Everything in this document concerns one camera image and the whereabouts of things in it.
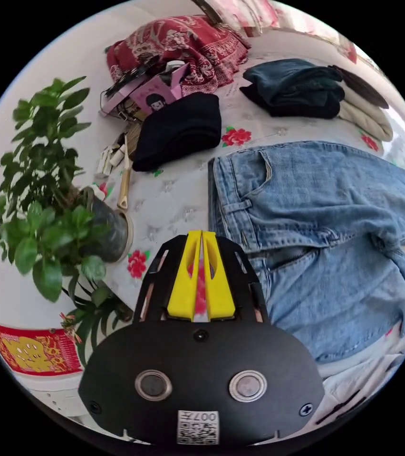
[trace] yellow plastic part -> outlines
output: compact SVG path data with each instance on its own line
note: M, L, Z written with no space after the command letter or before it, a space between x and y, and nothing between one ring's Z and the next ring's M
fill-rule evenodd
M168 314L170 317L193 321L198 286L201 234L201 230L189 231L188 233L173 291L168 303ZM192 277L188 275L190 265L193 265Z
M232 318L236 309L232 300L230 286L226 278L215 233L204 231L202 238L207 316L209 317L209 321L218 318Z

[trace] red floral fabric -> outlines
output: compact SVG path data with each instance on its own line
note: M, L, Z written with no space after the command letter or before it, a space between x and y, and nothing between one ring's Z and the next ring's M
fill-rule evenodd
M361 135L361 139L375 152L378 152L378 145L377 143L370 137L366 136L365 134Z
M140 279L142 274L146 271L147 266L145 262L147 261L147 256L145 253L141 253L139 250L135 250L131 256L128 258L128 272L131 274L131 277L134 279Z
M190 64L181 83L183 96L211 94L233 82L239 65L247 61L249 48L238 33L226 26L211 26L205 16L175 16L149 22L116 42L107 52L107 65L116 81L150 57L159 55L162 62L183 60Z
M235 128L228 130L223 136L222 141L227 146L242 146L251 140L251 132L240 128L236 130Z

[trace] jeans pocket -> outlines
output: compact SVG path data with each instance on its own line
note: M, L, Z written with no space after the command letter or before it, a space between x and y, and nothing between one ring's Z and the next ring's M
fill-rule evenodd
M258 195L270 184L272 166L267 154L261 149L247 149L230 157L240 199Z
M308 246L282 247L270 252L267 256L268 270L271 272L282 271L286 268L307 263L313 258L318 248Z

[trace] qr code sticker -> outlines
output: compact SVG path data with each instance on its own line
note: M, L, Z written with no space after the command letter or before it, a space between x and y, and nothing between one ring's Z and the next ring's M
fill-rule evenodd
M179 410L177 443L181 445L218 445L218 412Z

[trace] red and gold poster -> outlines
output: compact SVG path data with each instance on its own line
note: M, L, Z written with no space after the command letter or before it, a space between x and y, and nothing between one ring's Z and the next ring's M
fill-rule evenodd
M63 329L0 326L0 353L15 372L50 377L81 372L74 343Z

